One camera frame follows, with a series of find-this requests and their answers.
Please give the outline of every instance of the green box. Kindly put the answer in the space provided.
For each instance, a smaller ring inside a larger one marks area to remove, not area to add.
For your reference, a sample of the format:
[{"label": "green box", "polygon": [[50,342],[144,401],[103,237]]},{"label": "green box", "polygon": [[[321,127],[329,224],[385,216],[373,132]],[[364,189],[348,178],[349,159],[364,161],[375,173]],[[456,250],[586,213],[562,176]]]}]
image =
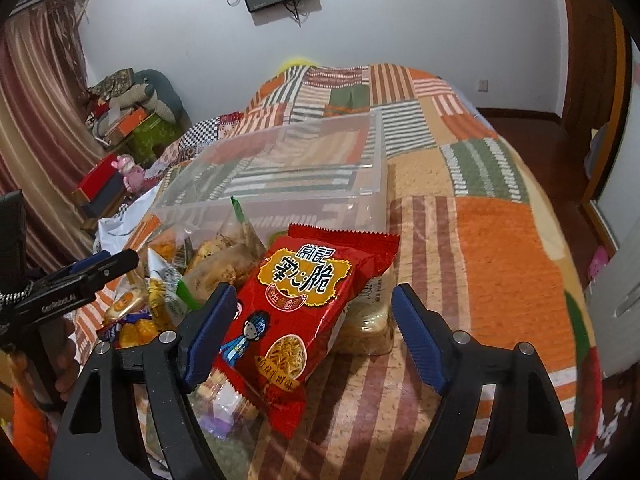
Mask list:
[{"label": "green box", "polygon": [[129,153],[137,164],[148,168],[156,161],[153,147],[164,144],[167,148],[182,135],[178,124],[171,124],[162,120],[156,113],[149,115],[124,139],[123,150]]}]

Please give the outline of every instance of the bed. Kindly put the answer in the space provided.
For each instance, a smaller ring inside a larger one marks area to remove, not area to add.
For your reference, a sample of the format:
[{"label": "bed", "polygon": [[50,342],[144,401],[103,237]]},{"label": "bed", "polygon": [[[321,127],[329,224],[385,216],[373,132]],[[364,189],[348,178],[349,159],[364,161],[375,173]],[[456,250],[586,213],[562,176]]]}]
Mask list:
[{"label": "bed", "polygon": [[[294,66],[266,82],[244,114],[214,120],[206,137],[374,108],[385,131],[389,227],[401,237],[398,282],[411,283],[427,308],[483,344],[534,344],[580,465],[593,445],[602,398],[580,282],[545,193],[459,92],[427,72],[392,64]],[[194,136],[190,130],[163,155],[166,182],[175,164],[209,142]],[[150,228],[147,221],[130,240],[134,248]],[[84,356],[112,289],[76,316]],[[330,355],[308,392],[291,441],[263,420],[240,439],[208,439],[230,480],[317,478],[318,472],[326,480],[400,479],[439,402],[418,380],[398,331],[389,355]],[[460,477],[478,463],[493,395],[486,386]],[[142,394],[138,407],[148,450],[159,456]]]}]

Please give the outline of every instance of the cartoon girl illustration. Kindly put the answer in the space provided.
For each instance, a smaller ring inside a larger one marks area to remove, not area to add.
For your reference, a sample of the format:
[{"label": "cartoon girl illustration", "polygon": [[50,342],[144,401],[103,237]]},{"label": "cartoon girl illustration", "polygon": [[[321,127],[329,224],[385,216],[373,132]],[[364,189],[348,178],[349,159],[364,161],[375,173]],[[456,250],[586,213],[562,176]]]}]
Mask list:
[{"label": "cartoon girl illustration", "polygon": [[242,329],[242,335],[232,339],[220,347],[222,358],[234,367],[236,361],[242,357],[251,341],[258,341],[269,329],[271,317],[264,310],[257,310],[247,317]]}]

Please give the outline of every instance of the metal screw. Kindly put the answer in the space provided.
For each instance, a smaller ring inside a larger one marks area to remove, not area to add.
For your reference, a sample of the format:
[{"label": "metal screw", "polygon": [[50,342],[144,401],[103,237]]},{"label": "metal screw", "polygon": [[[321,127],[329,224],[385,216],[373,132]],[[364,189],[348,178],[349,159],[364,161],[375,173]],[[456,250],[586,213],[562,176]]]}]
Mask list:
[{"label": "metal screw", "polygon": [[533,352],[535,352],[533,345],[526,341],[518,345],[518,350],[520,350],[524,355],[533,355]]},{"label": "metal screw", "polygon": [[456,330],[453,333],[453,341],[455,341],[459,345],[466,345],[469,341],[471,341],[471,336],[464,330]]},{"label": "metal screw", "polygon": [[164,344],[171,343],[175,341],[175,337],[175,332],[173,330],[167,330],[160,334],[160,342]]},{"label": "metal screw", "polygon": [[98,355],[106,354],[111,348],[111,345],[107,341],[100,341],[94,348],[94,352]]}]

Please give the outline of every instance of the wooden floor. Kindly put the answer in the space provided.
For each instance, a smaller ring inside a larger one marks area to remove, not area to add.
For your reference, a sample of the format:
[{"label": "wooden floor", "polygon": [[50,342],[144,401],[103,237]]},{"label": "wooden floor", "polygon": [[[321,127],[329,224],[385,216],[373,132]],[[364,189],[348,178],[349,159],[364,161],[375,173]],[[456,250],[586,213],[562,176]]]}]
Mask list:
[{"label": "wooden floor", "polygon": [[598,241],[582,215],[579,204],[587,177],[569,135],[552,121],[488,118],[498,133],[513,146],[536,177],[553,204],[569,245],[582,286],[589,283],[587,268]]}]

